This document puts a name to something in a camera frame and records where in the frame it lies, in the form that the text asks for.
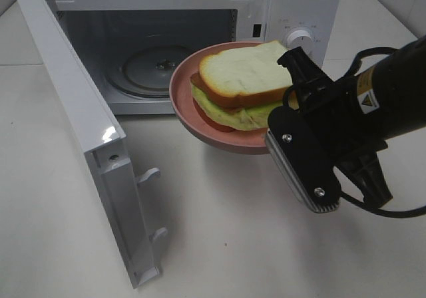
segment microwave control panel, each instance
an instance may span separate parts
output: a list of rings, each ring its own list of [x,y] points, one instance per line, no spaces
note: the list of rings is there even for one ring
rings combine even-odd
[[[302,47],[322,66],[339,0],[271,0],[265,41]]]

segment plate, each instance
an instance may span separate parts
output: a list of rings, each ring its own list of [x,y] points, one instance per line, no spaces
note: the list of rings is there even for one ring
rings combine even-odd
[[[221,132],[211,127],[195,109],[190,86],[190,76],[198,72],[198,64],[206,55],[240,47],[255,47],[259,44],[259,42],[229,42],[213,45],[190,55],[174,71],[169,88],[174,111],[185,128],[201,141],[229,152],[268,154],[264,140],[266,128]]]

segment microwave door frame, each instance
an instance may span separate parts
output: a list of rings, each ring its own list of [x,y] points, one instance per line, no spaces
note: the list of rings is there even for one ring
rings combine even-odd
[[[147,234],[125,133],[46,0],[17,0],[97,187],[134,288],[160,273]]]

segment microwave control knob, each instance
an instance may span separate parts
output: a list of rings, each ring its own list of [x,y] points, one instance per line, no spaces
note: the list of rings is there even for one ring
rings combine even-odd
[[[287,48],[294,49],[295,47],[302,47],[306,54],[312,52],[314,47],[314,37],[312,32],[304,27],[298,27],[293,31],[290,31],[290,34],[286,38],[285,42]]]

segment sandwich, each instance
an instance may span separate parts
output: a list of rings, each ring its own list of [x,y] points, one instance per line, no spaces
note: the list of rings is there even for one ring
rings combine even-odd
[[[277,64],[286,51],[272,41],[205,56],[190,77],[194,105],[204,121],[223,132],[267,128],[269,114],[282,105],[292,85],[288,70]]]

